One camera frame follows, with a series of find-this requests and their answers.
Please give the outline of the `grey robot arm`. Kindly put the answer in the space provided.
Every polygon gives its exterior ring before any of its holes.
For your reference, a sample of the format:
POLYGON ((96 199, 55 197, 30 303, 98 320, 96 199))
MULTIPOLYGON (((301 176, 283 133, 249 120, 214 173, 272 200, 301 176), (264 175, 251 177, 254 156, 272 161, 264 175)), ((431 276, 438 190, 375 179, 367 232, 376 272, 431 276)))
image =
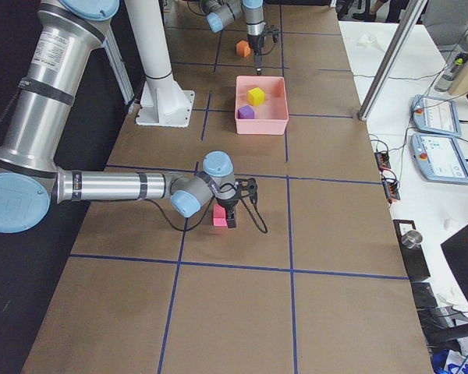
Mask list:
POLYGON ((237 19, 244 18, 247 43, 253 52, 254 68, 258 76, 262 75, 262 59, 271 53, 278 43, 280 29, 267 26, 264 18, 262 0, 200 0, 199 9, 206 16, 211 31, 224 30, 237 19))
POLYGON ((43 30, 27 74, 13 100, 9 129, 0 146, 0 233, 38 224, 52 201, 147 201, 168 199, 183 216, 206 213, 212 203, 236 226, 236 205, 253 220, 257 185, 235 176, 229 156, 208 153, 192 178, 175 172, 67 171, 55 164, 69 112, 90 53, 112 44, 110 22, 117 1, 43 1, 43 30))

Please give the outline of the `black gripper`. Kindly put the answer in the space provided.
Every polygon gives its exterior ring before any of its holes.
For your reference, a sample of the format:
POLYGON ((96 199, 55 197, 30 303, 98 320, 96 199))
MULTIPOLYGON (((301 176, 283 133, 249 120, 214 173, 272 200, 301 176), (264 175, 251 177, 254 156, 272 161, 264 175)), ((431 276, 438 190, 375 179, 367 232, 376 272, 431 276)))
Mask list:
POLYGON ((264 24, 248 25, 247 26, 247 39, 251 50, 254 53, 254 67, 258 76, 262 75, 262 55, 263 47, 267 36, 272 37, 272 46, 266 54, 270 54, 279 40, 279 28, 274 25, 270 25, 267 28, 264 24))
POLYGON ((237 178, 234 182, 225 182, 220 187, 222 195, 217 203, 225 209, 225 220, 228 228, 236 228, 237 203, 248 197, 253 206, 257 206, 257 183, 255 178, 237 178))

